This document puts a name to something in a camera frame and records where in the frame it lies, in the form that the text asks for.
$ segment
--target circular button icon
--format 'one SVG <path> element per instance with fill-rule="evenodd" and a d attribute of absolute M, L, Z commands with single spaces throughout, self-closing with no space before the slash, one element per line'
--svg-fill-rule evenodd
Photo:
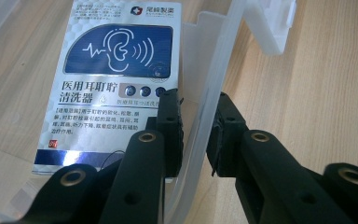
<path fill-rule="evenodd" d="M 159 97 L 162 93 L 164 93 L 165 92 L 165 89 L 164 88 L 162 88 L 162 87 L 158 87 L 157 89 L 156 89 L 156 96 L 157 97 Z"/>
<path fill-rule="evenodd" d="M 144 86 L 141 88 L 141 95 L 144 97 L 149 96 L 150 92 L 152 92 L 152 90 L 150 90 L 149 87 Z"/>
<path fill-rule="evenodd" d="M 136 93 L 136 88 L 134 86 L 128 86 L 126 88 L 126 95 L 133 96 Z"/>

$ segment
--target transparent plastic box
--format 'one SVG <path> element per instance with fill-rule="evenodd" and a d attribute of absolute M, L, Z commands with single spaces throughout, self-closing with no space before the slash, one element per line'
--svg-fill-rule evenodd
<path fill-rule="evenodd" d="M 31 171 L 61 50 L 52 43 L 62 42 L 72 6 L 72 1 L 59 2 L 31 6 L 30 1 L 0 0 L 0 221 L 21 217 L 47 181 Z M 165 223 L 183 223 L 191 207 L 242 18 L 265 53 L 280 54 L 296 11 L 296 0 L 174 2 L 183 4 L 179 91 L 185 99 L 185 148 L 179 176 L 166 183 Z M 29 16 L 40 13 L 45 14 L 33 24 Z"/>

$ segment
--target red logo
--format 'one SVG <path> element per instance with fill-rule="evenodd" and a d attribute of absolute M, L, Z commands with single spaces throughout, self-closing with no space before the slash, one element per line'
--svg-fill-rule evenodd
<path fill-rule="evenodd" d="M 131 9 L 131 14 L 135 16 L 139 16 L 142 14 L 142 10 L 144 10 L 142 7 L 133 7 Z"/>
<path fill-rule="evenodd" d="M 48 147 L 57 147 L 58 141 L 57 140 L 50 140 L 48 142 Z"/>

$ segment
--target medical ear cleaner package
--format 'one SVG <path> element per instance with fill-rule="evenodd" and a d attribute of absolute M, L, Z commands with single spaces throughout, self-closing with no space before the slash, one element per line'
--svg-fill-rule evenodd
<path fill-rule="evenodd" d="M 181 5 L 75 0 L 33 172 L 120 159 L 177 88 Z"/>

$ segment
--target wood grain surface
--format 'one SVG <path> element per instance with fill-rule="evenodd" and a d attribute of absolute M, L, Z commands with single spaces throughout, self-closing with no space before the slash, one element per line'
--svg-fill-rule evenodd
<path fill-rule="evenodd" d="M 183 1 L 184 21 L 229 1 Z M 0 29 L 0 211 L 30 177 L 72 1 L 21 0 Z M 245 22 L 224 91 L 251 129 L 274 134 L 305 167 L 358 165 L 358 0 L 297 0 L 285 53 L 264 55 Z M 234 179 L 205 160 L 186 223 L 246 223 Z"/>

